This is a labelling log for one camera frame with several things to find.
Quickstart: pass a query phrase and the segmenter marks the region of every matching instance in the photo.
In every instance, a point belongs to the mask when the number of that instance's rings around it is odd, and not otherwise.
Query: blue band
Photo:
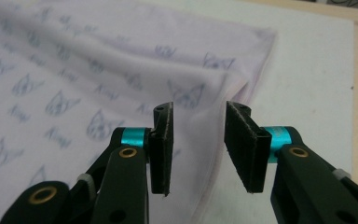
[[[125,128],[121,136],[121,145],[144,147],[145,128]]]
[[[268,162],[276,163],[278,160],[276,152],[279,151],[283,145],[292,144],[292,137],[290,136],[290,133],[287,132],[287,129],[282,126],[263,128],[272,135]]]

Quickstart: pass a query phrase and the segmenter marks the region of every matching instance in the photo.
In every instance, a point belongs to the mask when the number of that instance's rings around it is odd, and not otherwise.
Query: dark object
[[[146,163],[153,193],[170,190],[173,104],[154,109],[155,129],[116,128],[103,154],[69,190],[59,181],[30,187],[1,223],[148,223]]]
[[[290,133],[291,143],[282,145],[276,153],[278,167],[271,195],[278,222],[358,223],[358,186],[305,146],[296,129],[284,128]],[[269,148],[259,144],[264,136],[258,133],[260,130],[263,128],[250,118],[249,107],[227,102],[225,142],[244,186],[251,192],[255,187],[262,190],[262,171],[267,167]]]

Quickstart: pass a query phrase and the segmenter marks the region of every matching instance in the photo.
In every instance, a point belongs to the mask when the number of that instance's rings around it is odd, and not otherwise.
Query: brass screw
[[[306,158],[309,156],[308,151],[300,148],[300,147],[291,147],[289,149],[290,153],[292,153],[293,155],[297,156],[297,157],[302,157],[302,158]]]
[[[28,202],[30,204],[41,204],[48,202],[57,194],[57,189],[53,186],[47,186],[42,189],[35,191],[31,197],[29,198]]]
[[[126,147],[120,150],[120,152],[118,152],[118,155],[120,155],[120,157],[122,158],[131,158],[133,156],[136,155],[138,151],[135,148],[132,147]]]

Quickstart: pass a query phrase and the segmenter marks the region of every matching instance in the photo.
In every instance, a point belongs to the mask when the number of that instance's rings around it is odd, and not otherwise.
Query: shiny teal strip
[[[144,147],[145,128],[125,128],[121,136],[121,145]]]
[[[268,163],[276,163],[278,161],[276,153],[283,145],[292,144],[292,137],[290,137],[290,133],[287,132],[287,129],[282,126],[263,128],[272,135]]]

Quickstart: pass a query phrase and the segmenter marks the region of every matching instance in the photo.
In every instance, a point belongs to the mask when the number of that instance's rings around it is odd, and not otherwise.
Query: white cloth
[[[72,187],[117,126],[174,101],[171,194],[151,223],[188,223],[208,196],[226,100],[245,102],[275,33],[130,0],[0,0],[0,217],[28,187]]]

